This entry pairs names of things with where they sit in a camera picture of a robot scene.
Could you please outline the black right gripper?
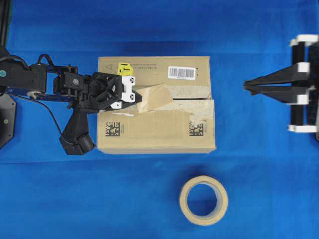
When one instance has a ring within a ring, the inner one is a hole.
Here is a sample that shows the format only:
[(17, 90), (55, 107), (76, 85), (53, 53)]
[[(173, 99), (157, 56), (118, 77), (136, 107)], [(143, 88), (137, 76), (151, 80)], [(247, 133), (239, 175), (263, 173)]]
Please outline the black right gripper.
[[(291, 105), (288, 130), (296, 133), (319, 132), (319, 36), (299, 34), (290, 41), (292, 64), (289, 67), (245, 81), (252, 95), (263, 94)], [(292, 86), (261, 86), (292, 83)]]

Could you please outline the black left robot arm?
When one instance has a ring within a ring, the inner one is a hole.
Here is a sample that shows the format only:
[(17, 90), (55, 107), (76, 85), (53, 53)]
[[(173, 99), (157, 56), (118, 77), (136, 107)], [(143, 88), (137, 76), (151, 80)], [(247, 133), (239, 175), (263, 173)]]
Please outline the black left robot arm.
[(0, 92), (29, 96), (33, 100), (68, 102), (69, 107), (87, 113), (120, 110), (136, 105), (142, 96), (133, 90), (133, 76), (95, 72), (78, 74), (76, 66), (54, 65), (42, 54), (27, 65), (15, 55), (0, 59)]

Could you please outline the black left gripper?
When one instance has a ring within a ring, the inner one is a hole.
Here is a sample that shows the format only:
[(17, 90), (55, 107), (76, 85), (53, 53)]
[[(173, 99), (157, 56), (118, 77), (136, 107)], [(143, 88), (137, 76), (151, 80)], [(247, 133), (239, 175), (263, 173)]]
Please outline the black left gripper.
[(88, 113), (97, 113), (109, 108), (120, 110), (140, 103), (143, 97), (131, 92), (136, 84), (133, 76), (120, 76), (95, 72), (84, 76), (84, 90), (79, 95), (79, 109)]

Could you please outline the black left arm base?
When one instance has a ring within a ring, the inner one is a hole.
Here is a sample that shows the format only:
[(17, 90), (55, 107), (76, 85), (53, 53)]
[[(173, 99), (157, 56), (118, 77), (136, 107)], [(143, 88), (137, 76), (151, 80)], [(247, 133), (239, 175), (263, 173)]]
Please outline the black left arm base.
[(0, 97), (0, 148), (14, 137), (16, 103), (10, 95)]

